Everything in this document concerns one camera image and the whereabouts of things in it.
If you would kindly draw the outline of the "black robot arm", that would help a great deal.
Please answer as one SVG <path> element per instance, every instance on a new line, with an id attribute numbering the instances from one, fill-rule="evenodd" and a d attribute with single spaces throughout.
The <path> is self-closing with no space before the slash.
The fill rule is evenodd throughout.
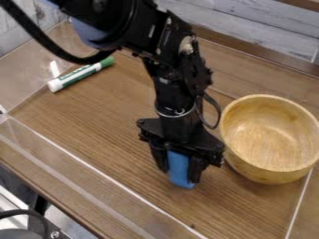
<path id="1" fill-rule="evenodd" d="M 192 26 L 154 0 L 46 0 L 72 19 L 85 44 L 102 53 L 128 49 L 140 58 L 154 87 L 152 119 L 138 119 L 140 140 L 170 182 L 187 189 L 205 168 L 223 164 L 224 144 L 209 133 L 203 105 L 213 71 L 200 55 Z"/>

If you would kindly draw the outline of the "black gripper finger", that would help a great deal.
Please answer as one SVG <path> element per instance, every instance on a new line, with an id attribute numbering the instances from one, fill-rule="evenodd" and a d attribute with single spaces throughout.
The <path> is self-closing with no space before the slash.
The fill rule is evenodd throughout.
<path id="1" fill-rule="evenodd" d="M 188 165 L 188 181 L 191 183 L 197 183 L 200 180 L 201 172 L 207 168 L 207 162 L 199 157 L 192 157 L 189 159 Z"/>
<path id="2" fill-rule="evenodd" d="M 168 166 L 168 156 L 166 156 L 166 149 L 158 145 L 150 144 L 149 145 L 150 154 L 154 159 L 156 165 L 158 169 L 166 173 L 169 170 Z"/>

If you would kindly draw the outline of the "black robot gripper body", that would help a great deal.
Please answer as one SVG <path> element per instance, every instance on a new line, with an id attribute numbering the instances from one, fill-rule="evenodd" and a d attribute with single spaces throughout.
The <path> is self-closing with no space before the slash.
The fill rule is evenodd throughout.
<path id="1" fill-rule="evenodd" d="M 158 145 L 189 157 L 199 157 L 209 165 L 220 167 L 223 164 L 224 144 L 208 133 L 197 115 L 197 110 L 176 111 L 173 108 L 162 108 L 158 116 L 149 119 L 138 119 L 140 141 L 148 146 Z"/>

